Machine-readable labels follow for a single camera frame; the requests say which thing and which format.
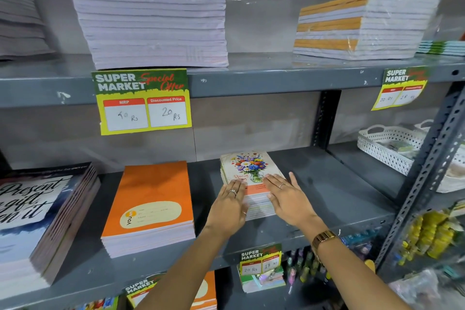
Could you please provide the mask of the person's left hand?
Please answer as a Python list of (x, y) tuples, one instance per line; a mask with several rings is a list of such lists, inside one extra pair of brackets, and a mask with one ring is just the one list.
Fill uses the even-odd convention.
[(240, 207), (246, 187), (241, 179), (231, 180), (222, 186), (210, 208), (205, 230), (225, 241), (244, 226), (245, 221), (240, 221)]

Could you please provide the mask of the medium green yellow price tag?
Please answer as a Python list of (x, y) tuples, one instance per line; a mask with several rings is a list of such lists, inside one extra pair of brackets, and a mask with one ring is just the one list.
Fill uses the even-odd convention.
[(382, 87), (371, 110), (400, 107), (415, 101), (425, 89), (430, 75), (427, 66), (384, 70)]

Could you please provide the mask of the gold wristwatch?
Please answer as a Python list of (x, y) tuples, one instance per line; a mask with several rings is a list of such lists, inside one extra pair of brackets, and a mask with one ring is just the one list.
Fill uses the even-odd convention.
[(334, 239), (339, 239), (339, 236), (336, 235), (333, 231), (331, 230), (326, 230), (326, 231), (323, 231), (319, 234), (317, 234), (317, 236), (314, 237), (313, 241), (311, 242), (311, 248), (312, 248), (312, 251), (313, 251), (313, 254), (314, 256), (316, 257), (316, 259), (320, 262), (320, 257), (318, 255), (318, 248), (319, 246), (323, 243), (323, 242), (326, 242), (326, 241), (330, 241), (330, 240), (334, 240)]

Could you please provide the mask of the row of coloured pens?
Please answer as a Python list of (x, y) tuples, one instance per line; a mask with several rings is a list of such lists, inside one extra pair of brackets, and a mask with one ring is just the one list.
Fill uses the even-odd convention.
[(283, 265), (289, 295), (295, 284), (323, 290), (329, 289), (327, 271), (317, 260), (311, 247), (293, 249), (284, 253)]

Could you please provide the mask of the tall stack of white notebooks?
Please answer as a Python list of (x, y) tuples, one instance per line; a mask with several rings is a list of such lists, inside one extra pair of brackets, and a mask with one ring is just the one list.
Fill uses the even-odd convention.
[(229, 65), (226, 0), (72, 0), (96, 70)]

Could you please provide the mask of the low stack of orange notebooks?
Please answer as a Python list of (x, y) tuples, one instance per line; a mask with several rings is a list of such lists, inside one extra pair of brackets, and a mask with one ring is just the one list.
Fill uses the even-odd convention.
[(190, 310), (218, 310), (214, 271), (206, 273)]

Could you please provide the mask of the curled green yellow price tag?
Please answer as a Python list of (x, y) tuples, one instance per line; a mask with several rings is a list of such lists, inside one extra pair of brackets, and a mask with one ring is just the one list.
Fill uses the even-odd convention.
[(124, 288), (124, 295), (132, 310), (136, 308), (165, 273), (166, 272), (153, 274)]

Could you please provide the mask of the person's right hand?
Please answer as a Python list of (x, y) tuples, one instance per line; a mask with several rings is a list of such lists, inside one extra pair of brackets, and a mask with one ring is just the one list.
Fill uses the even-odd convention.
[(316, 214), (304, 192), (292, 192), (290, 181), (280, 175), (267, 174), (263, 183), (279, 200), (282, 213), (276, 213), (287, 224), (297, 227), (311, 242), (317, 234), (328, 230)]

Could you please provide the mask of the stack of grey notebooks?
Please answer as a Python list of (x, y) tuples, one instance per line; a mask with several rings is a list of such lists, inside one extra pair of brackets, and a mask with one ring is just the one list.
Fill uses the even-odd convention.
[(0, 0), (0, 61), (54, 52), (35, 0)]

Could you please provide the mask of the person's left forearm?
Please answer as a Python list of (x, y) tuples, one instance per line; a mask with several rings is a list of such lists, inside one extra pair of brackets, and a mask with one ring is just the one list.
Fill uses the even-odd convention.
[(220, 229), (205, 227), (135, 310), (190, 310), (212, 261), (225, 243)]

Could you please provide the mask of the large green yellow price tag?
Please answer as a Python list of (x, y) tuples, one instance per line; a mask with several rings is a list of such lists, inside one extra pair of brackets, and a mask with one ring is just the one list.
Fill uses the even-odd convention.
[(91, 73), (101, 135), (192, 127), (186, 68)]

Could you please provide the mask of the person's right forearm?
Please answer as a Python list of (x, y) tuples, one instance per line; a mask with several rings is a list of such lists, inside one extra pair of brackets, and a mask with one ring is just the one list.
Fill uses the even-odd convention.
[(340, 239), (323, 242), (318, 255), (348, 310), (412, 310)]

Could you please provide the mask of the stack of green-edged notebooks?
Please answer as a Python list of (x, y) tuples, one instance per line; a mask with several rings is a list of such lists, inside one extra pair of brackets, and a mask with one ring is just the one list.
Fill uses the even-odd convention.
[(465, 57), (465, 41), (422, 41), (416, 53)]

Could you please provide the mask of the blue packet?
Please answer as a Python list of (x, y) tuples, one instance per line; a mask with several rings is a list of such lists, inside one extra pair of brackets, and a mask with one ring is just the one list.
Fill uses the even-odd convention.
[(357, 257), (364, 261), (372, 249), (375, 236), (376, 232), (374, 230), (366, 230), (361, 233), (344, 236), (341, 240)]

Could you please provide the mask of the packets of yellow items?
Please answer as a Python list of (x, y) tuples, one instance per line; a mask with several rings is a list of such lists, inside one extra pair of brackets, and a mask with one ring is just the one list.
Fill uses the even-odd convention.
[(417, 256), (439, 259), (449, 248), (458, 246), (465, 226), (451, 209), (432, 210), (415, 218), (404, 237), (396, 264), (404, 266)]

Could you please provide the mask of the clear plastic packet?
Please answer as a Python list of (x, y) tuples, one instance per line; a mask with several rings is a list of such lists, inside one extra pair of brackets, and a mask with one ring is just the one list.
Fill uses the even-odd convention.
[(465, 310), (465, 276), (427, 269), (388, 284), (413, 310)]

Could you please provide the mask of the stack of dark lettered notebooks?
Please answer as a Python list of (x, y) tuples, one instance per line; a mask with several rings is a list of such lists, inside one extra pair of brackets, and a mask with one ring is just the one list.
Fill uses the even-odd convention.
[(53, 284), (100, 186), (90, 162), (0, 171), (0, 299)]

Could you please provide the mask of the row of colourful small items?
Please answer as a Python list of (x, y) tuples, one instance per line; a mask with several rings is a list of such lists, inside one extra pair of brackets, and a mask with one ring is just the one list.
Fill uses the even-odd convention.
[(106, 297), (68, 310), (118, 310), (119, 296)]

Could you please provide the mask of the stack of floral notebooks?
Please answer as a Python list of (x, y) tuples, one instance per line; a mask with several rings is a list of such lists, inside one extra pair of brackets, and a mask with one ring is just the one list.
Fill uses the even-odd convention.
[(266, 174), (283, 173), (267, 152), (250, 150), (241, 153), (221, 155), (220, 171), (224, 184), (231, 180), (242, 180), (246, 185), (244, 203), (248, 206), (246, 221), (275, 215), (274, 207), (268, 198), (270, 190), (263, 183)]

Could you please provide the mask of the wrapped stack of orange-spine notebooks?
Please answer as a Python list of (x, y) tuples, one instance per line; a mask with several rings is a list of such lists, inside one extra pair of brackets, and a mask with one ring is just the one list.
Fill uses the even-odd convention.
[(333, 0), (303, 7), (293, 53), (348, 61), (413, 58), (440, 0)]

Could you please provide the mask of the small green yellow price tag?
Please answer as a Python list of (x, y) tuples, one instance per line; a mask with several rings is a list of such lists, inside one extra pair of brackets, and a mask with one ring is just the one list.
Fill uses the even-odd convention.
[(275, 270), (281, 265), (282, 244), (275, 243), (240, 253), (238, 266), (241, 276), (252, 276)]

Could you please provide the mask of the grey metal shelf rack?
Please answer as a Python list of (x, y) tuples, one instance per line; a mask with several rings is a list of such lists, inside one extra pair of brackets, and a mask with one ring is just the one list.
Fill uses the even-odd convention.
[[(221, 154), (260, 148), (284, 173), (293, 171), (317, 212), (342, 233), (385, 220), (400, 208), (388, 201), (404, 180), (361, 152), (356, 131), (374, 123), (414, 123), (436, 115), (446, 86), (465, 79), (465, 60), (419, 55), (410, 60), (348, 62), (293, 55), (290, 26), (298, 10), (325, 0), (230, 0), (226, 8), (227, 70), (195, 70), (194, 128), (173, 133), (103, 137), (92, 99), (89, 54), (0, 65), (0, 151), (14, 169), (93, 161), (101, 188), (81, 225), (55, 283), (0, 300), (0, 309), (61, 310), (122, 289), (171, 266), (190, 241), (111, 259), (100, 240), (125, 165), (188, 161), (196, 231), (205, 224), (222, 184)], [(372, 111), (386, 69), (427, 66), (421, 95), (400, 107)]]

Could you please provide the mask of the stack of pastel notebooks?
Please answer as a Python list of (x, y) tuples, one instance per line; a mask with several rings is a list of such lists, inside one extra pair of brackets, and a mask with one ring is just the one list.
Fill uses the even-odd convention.
[(239, 277), (242, 290), (246, 294), (284, 287), (286, 285), (282, 266), (278, 266), (276, 269), (265, 272), (264, 274), (245, 276), (239, 274)]

